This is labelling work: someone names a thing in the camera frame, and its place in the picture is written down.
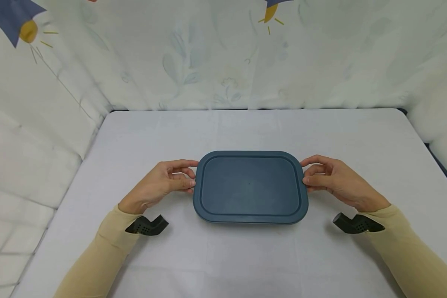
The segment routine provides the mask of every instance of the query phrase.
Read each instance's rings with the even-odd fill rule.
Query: white curtain
[[[34,19],[35,41],[16,48],[0,28],[0,298],[19,282],[110,110],[61,35],[44,33],[59,33],[51,14]]]
[[[265,23],[268,3],[278,6]],[[113,109],[405,107],[447,167],[447,0],[48,8]]]
[[[0,297],[111,110],[405,107],[447,168],[447,0],[34,2],[0,28]]]

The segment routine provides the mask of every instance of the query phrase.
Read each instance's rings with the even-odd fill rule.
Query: beige sleeve
[[[125,231],[139,216],[114,207],[91,244],[66,274],[54,298],[105,298],[139,238],[139,234]]]
[[[421,241],[396,206],[361,214],[386,228],[366,234],[408,298],[447,297],[447,265]]]

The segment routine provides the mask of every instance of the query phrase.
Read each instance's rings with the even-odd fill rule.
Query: dark blue plastic lid
[[[282,151],[214,151],[197,167],[193,205],[215,223],[292,225],[308,211],[303,170]]]

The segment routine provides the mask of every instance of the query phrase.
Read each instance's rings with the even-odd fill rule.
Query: table surface
[[[155,163],[214,150],[281,150],[345,161],[408,217],[447,263],[447,179],[395,109],[114,112],[105,119],[14,297],[49,298],[103,217]],[[110,297],[402,297],[364,235],[331,221],[355,210],[309,195],[292,226],[199,218],[191,195],[146,211],[170,225],[142,237]]]

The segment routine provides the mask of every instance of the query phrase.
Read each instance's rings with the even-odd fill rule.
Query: hand
[[[160,162],[118,204],[119,210],[128,214],[142,214],[160,202],[172,191],[192,194],[195,173],[189,169],[197,166],[195,160]]]
[[[315,155],[303,160],[302,167],[314,164],[305,171],[303,183],[308,192],[326,190],[359,212],[375,212],[391,204],[368,182],[341,160]]]

